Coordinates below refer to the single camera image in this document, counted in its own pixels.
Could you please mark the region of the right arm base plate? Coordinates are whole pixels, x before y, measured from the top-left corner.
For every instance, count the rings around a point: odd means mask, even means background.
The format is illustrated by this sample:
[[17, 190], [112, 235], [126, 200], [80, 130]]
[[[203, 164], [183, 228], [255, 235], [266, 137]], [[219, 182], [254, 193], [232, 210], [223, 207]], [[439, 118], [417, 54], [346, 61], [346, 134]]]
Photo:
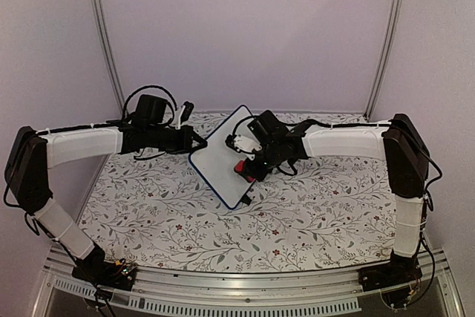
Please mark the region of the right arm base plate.
[[422, 270], [417, 257], [391, 255], [387, 263], [358, 270], [358, 283], [365, 292], [407, 284], [421, 277]]

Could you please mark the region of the red whiteboard eraser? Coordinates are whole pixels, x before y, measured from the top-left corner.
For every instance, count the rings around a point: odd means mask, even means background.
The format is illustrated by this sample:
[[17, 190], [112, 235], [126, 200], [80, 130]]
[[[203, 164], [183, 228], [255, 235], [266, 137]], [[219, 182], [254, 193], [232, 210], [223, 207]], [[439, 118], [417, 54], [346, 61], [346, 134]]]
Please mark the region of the red whiteboard eraser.
[[234, 167], [234, 172], [242, 177], [247, 183], [253, 183], [255, 178], [249, 170], [249, 165], [246, 160], [239, 161]]

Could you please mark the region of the blue-framed whiteboard with writing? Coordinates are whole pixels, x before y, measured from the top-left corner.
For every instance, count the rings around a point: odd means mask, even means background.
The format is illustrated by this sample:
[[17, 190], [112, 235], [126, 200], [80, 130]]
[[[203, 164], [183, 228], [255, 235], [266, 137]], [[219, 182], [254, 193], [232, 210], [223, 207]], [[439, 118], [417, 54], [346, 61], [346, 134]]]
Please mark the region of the blue-framed whiteboard with writing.
[[208, 134], [206, 148], [189, 155], [191, 166], [228, 209], [243, 204], [240, 199], [247, 195], [252, 184], [234, 172], [236, 164], [248, 157], [231, 150], [225, 139], [229, 134], [241, 134], [257, 141], [246, 126], [251, 119], [252, 112], [240, 105]]

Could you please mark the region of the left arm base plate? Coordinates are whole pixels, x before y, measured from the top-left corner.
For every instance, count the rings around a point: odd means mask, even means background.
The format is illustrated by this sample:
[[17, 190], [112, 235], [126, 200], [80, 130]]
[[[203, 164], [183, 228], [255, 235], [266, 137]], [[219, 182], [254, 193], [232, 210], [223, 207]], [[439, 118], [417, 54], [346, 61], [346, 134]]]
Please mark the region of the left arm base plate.
[[77, 260], [72, 276], [94, 286], [131, 291], [137, 275], [137, 265], [120, 259], [116, 262], [102, 258]]

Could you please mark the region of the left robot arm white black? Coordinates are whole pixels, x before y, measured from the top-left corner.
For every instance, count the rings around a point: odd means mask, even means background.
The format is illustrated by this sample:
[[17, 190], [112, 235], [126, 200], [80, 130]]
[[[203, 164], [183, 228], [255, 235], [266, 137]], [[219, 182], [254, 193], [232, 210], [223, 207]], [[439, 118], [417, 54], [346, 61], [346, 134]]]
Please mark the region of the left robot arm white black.
[[103, 249], [93, 241], [57, 198], [85, 180], [89, 163], [115, 154], [132, 154], [154, 148], [160, 154], [188, 154], [206, 147], [206, 140], [187, 121], [191, 102], [143, 94], [131, 113], [100, 123], [38, 130], [29, 125], [16, 133], [4, 169], [6, 193], [13, 208], [21, 209], [68, 252], [75, 264], [95, 283], [110, 277]]

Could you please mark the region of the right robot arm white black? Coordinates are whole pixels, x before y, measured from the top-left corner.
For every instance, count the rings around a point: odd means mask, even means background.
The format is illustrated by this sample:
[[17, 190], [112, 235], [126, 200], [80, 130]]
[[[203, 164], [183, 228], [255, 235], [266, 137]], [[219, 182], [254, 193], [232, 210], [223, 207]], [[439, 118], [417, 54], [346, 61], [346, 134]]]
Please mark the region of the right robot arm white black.
[[416, 265], [427, 211], [433, 204], [427, 191], [430, 154], [409, 117], [372, 123], [333, 124], [307, 119], [281, 122], [271, 111], [239, 120], [249, 137], [236, 129], [228, 147], [245, 154], [235, 172], [248, 183], [262, 181], [283, 163], [296, 174], [299, 160], [323, 156], [369, 157], [385, 162], [389, 187], [396, 198], [396, 233], [390, 263], [384, 268], [389, 284], [400, 284]]

